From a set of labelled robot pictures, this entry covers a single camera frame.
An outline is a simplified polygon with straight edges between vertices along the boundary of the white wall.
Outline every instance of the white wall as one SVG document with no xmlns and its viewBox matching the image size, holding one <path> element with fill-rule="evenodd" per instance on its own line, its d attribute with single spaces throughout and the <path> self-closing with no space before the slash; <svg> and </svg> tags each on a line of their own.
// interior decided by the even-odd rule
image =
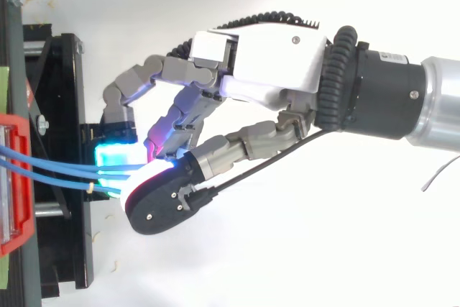
<svg viewBox="0 0 460 307">
<path fill-rule="evenodd" d="M 372 49 L 412 63 L 460 59 L 459 0 L 49 1 L 29 1 L 25 22 L 52 22 L 55 34 L 74 32 L 85 42 L 89 122 L 100 119 L 102 90 L 123 70 L 196 30 L 260 11 L 321 20 L 330 38 L 353 25 Z M 141 134 L 178 90 L 158 85 L 136 102 Z M 203 139 L 274 118 L 226 102 Z M 96 279 L 88 290 L 62 284 L 62 296 L 45 306 L 458 306 L 458 163 L 420 192 L 453 156 L 405 140 L 330 134 L 152 237 L 131 230 L 117 201 L 93 203 Z"/>
</svg>

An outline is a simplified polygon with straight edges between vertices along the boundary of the illuminated blue block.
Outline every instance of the illuminated blue block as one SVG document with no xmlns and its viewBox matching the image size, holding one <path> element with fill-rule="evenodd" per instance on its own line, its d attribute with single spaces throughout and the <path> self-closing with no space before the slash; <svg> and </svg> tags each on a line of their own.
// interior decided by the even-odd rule
<svg viewBox="0 0 460 307">
<path fill-rule="evenodd" d="M 98 145 L 94 150 L 94 156 L 98 167 L 105 165 L 144 165 L 147 163 L 147 150 L 142 143 Z M 104 172 L 102 170 L 99 173 L 131 175 L 133 172 Z M 99 183 L 102 186 L 122 189 L 124 181 L 99 179 Z"/>
</svg>

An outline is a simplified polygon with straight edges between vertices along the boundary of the red plastic holder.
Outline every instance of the red plastic holder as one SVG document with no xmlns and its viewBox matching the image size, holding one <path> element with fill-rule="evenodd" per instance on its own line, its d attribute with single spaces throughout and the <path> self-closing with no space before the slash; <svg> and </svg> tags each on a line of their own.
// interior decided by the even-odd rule
<svg viewBox="0 0 460 307">
<path fill-rule="evenodd" d="M 30 156 L 29 120 L 0 114 L 0 145 Z M 11 160 L 11 163 L 31 169 L 23 162 Z M 33 203 L 32 181 L 0 167 L 0 257 L 22 246 L 34 234 Z"/>
</svg>

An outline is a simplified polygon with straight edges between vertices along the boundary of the robotic hand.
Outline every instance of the robotic hand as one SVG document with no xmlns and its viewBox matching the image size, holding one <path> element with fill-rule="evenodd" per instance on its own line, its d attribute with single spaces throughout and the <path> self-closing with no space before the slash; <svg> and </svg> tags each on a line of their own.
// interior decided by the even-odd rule
<svg viewBox="0 0 460 307">
<path fill-rule="evenodd" d="M 369 50 L 352 27 L 333 43 L 318 25 L 284 12 L 247 17 L 197 32 L 166 57 L 153 55 L 104 91 L 107 134 L 136 139 L 129 103 L 165 81 L 184 86 L 144 144 L 149 163 L 126 182 L 121 204 L 141 234 L 168 230 L 194 215 L 218 192 L 321 135 L 352 132 L 413 145 L 460 149 L 460 62 Z M 196 146 L 203 120 L 226 98 L 278 111 L 260 122 Z M 307 137 L 311 125 L 321 131 Z M 242 160 L 268 159 L 213 188 L 203 181 Z M 155 171 L 157 160 L 172 167 Z"/>
</svg>

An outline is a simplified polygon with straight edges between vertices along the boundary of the blue cable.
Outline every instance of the blue cable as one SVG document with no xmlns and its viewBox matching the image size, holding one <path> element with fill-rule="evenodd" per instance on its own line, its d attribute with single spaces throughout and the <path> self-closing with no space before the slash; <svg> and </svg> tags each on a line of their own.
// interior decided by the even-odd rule
<svg viewBox="0 0 460 307">
<path fill-rule="evenodd" d="M 34 157 L 27 156 L 27 155 L 23 155 L 17 151 L 14 151 L 4 146 L 0 146 L 0 154 L 10 159 L 13 159 L 13 160 L 18 160 L 18 161 L 25 162 L 29 165 L 34 165 L 35 167 L 39 167 L 45 170 L 49 170 L 49 171 L 53 171 L 53 172 L 61 173 L 65 175 L 77 176 L 79 178 L 87 178 L 87 179 L 95 179 L 95 180 L 98 180 L 98 179 L 127 180 L 129 178 L 129 175 L 97 174 L 97 173 L 91 173 L 88 171 L 77 170 L 74 168 L 63 167 L 62 165 L 56 162 L 41 160 L 39 158 L 34 158 Z"/>
<path fill-rule="evenodd" d="M 13 149 L 10 149 L 3 145 L 0 145 L 0 153 L 3 156 L 12 158 L 13 160 L 26 162 L 30 165 L 35 165 L 36 167 L 39 167 L 37 164 L 40 164 L 41 162 L 45 162 L 51 165 L 57 165 L 60 167 L 67 167 L 67 168 L 82 170 L 86 172 L 98 172 L 100 170 L 103 170 L 104 172 L 112 172 L 112 171 L 124 172 L 124 171 L 130 171 L 130 170 L 138 170 L 144 166 L 144 165 L 107 165 L 103 167 L 98 167 L 96 165 L 76 165 L 73 163 L 63 163 L 63 162 L 42 160 L 40 158 L 23 155 L 20 152 L 14 151 Z"/>
<path fill-rule="evenodd" d="M 59 186 L 63 188 L 72 188 L 74 190 L 85 190 L 85 191 L 87 191 L 90 188 L 89 183 L 78 183 L 75 181 L 67 181 L 67 180 L 50 178 L 49 176 L 40 175 L 40 174 L 31 172 L 30 170 L 18 167 L 17 165 L 13 165 L 12 163 L 6 160 L 2 160 L 2 159 L 0 159 L 0 167 L 4 167 L 6 169 L 11 170 L 12 172 L 21 174 L 27 178 L 31 178 L 41 183 L 46 183 L 48 185 L 55 185 L 55 186 Z M 114 194 L 121 193 L 121 191 L 117 190 L 116 188 L 103 187 L 99 185 L 94 185 L 93 191 L 102 192 L 102 193 L 110 192 Z"/>
</svg>

